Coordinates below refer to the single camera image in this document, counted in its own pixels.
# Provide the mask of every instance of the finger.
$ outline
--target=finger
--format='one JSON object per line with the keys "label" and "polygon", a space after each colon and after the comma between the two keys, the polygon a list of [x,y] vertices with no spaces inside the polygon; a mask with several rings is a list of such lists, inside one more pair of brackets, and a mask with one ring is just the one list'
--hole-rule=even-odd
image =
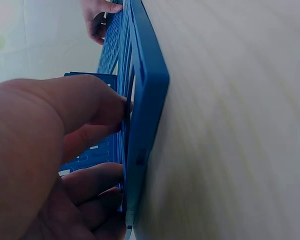
{"label": "finger", "polygon": [[96,240],[123,240],[126,231],[125,217],[122,213],[118,213],[99,227],[94,232],[94,236]]}
{"label": "finger", "polygon": [[106,32],[107,32],[107,25],[101,25],[97,35],[101,38],[105,38],[106,37]]}
{"label": "finger", "polygon": [[123,6],[120,4],[115,4],[112,2],[104,1],[104,4],[100,6],[101,12],[116,14],[123,9]]}
{"label": "finger", "polygon": [[69,133],[64,137],[64,150],[61,164],[72,161],[89,147],[101,142],[109,135],[117,133],[120,129],[120,123],[110,126],[86,124],[77,131]]}
{"label": "finger", "polygon": [[41,99],[56,113],[51,118],[62,123],[65,135],[89,121],[96,125],[116,125],[125,115],[126,99],[89,74],[48,80],[16,79],[2,86],[13,86]]}
{"label": "finger", "polygon": [[123,166],[101,163],[62,177],[64,187],[75,205],[85,203],[123,181]]}
{"label": "finger", "polygon": [[99,195],[98,198],[85,202],[78,207],[83,221],[90,230],[96,229],[113,217],[123,201],[119,188],[112,188]]}
{"label": "finger", "polygon": [[104,45],[105,40],[100,36],[90,36],[90,38],[95,41],[97,44]]}

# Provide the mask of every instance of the blue plastic grid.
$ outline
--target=blue plastic grid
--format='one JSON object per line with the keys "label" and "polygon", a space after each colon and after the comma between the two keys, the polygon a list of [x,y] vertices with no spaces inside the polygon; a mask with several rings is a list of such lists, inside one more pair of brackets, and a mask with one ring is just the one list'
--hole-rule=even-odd
{"label": "blue plastic grid", "polygon": [[[125,0],[123,11],[108,15],[107,18],[112,22],[106,33],[99,62],[100,75],[95,75],[107,83],[107,78],[113,76],[109,74],[113,73],[118,63],[114,90],[127,97],[127,117],[122,122],[122,130],[113,136],[113,141],[116,141],[113,152],[117,154],[114,162],[123,164],[124,200],[121,210],[126,212],[126,239],[129,239],[168,91],[169,74],[141,0]],[[134,79],[134,107],[130,118],[128,103],[131,100]]]}
{"label": "blue plastic grid", "polygon": [[[122,4],[122,0],[111,1],[116,4]],[[101,58],[97,72],[100,74],[112,74],[118,62],[120,32],[124,12],[117,14],[107,13],[106,22],[108,29],[104,39]]]}

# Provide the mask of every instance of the blue plastic crate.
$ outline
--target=blue plastic crate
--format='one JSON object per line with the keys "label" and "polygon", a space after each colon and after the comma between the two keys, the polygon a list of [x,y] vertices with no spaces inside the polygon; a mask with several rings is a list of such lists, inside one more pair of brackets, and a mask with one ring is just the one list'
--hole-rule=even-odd
{"label": "blue plastic crate", "polygon": [[[95,74],[95,76],[106,83],[113,79],[109,83],[111,87],[122,96],[127,97],[127,117],[122,122],[122,130],[107,138],[106,141],[109,142],[107,146],[109,156],[114,156],[113,162],[123,164],[124,200],[121,210],[126,212],[126,239],[129,239],[149,155],[155,141],[168,91],[169,73],[141,0],[125,0],[123,11],[117,14],[108,14],[107,19],[110,20],[110,24],[97,70],[99,74]],[[116,64],[118,64],[118,74],[117,76],[111,75]],[[130,100],[134,79],[134,107],[130,118]],[[98,154],[93,155],[98,159],[89,158],[92,156],[92,151],[97,150],[88,149],[83,154],[88,156],[88,159],[85,160],[86,167],[105,159],[110,162],[110,157],[98,156]],[[76,166],[81,166],[76,161],[79,160],[74,160],[73,171],[77,169]]]}

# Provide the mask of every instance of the human hand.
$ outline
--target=human hand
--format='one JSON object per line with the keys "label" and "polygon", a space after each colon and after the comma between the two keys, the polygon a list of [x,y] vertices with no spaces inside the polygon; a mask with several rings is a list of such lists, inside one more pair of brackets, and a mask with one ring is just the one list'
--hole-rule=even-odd
{"label": "human hand", "polygon": [[0,84],[0,240],[120,240],[120,164],[60,165],[120,129],[126,99],[92,75]]}
{"label": "human hand", "polygon": [[120,12],[122,5],[108,2],[106,0],[80,0],[82,13],[88,35],[96,43],[103,45],[106,36],[107,23],[105,13],[115,14]]}

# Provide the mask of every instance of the hand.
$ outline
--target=hand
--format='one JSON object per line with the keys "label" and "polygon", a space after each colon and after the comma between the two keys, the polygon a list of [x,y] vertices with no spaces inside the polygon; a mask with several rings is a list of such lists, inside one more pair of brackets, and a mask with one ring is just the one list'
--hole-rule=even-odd
{"label": "hand", "polygon": [[0,240],[120,240],[117,163],[58,176],[117,132],[126,99],[92,75],[0,84]]}
{"label": "hand", "polygon": [[120,12],[122,5],[106,0],[80,0],[82,13],[88,34],[96,43],[103,45],[106,36],[107,24],[105,13],[115,14]]}

